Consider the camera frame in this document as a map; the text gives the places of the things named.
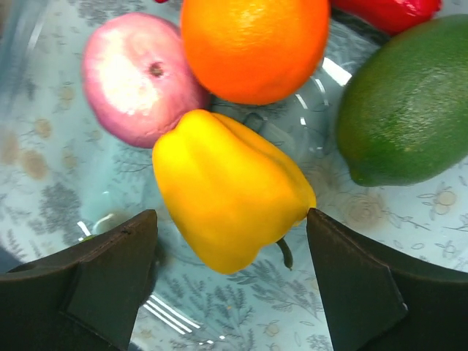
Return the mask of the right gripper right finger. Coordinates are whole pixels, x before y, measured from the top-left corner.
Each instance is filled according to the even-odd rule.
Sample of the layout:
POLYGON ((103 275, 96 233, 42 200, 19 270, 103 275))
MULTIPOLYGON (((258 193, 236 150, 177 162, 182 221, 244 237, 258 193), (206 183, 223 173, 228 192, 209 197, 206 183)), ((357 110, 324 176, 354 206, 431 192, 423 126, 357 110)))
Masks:
POLYGON ((467 349, 466 273, 371 240, 315 208, 306 231, 335 350, 467 349))

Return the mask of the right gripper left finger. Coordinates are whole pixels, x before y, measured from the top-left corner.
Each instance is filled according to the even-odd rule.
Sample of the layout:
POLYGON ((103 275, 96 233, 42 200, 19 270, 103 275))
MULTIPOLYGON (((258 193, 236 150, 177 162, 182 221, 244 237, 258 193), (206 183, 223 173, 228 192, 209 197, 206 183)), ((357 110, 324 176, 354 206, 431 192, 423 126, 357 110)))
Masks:
POLYGON ((2 350, 127 350, 153 282, 157 215, 1 274, 2 350))

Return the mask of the yellow bell pepper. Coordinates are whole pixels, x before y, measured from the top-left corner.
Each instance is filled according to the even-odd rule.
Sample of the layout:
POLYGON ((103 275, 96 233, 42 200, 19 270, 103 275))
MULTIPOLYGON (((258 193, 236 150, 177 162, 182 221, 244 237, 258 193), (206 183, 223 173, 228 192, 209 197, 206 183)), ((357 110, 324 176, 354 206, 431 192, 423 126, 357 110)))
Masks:
POLYGON ((218 273, 250 265, 317 204, 312 186, 288 155, 219 113, 186 113, 158 139, 152 162, 176 227, 218 273))

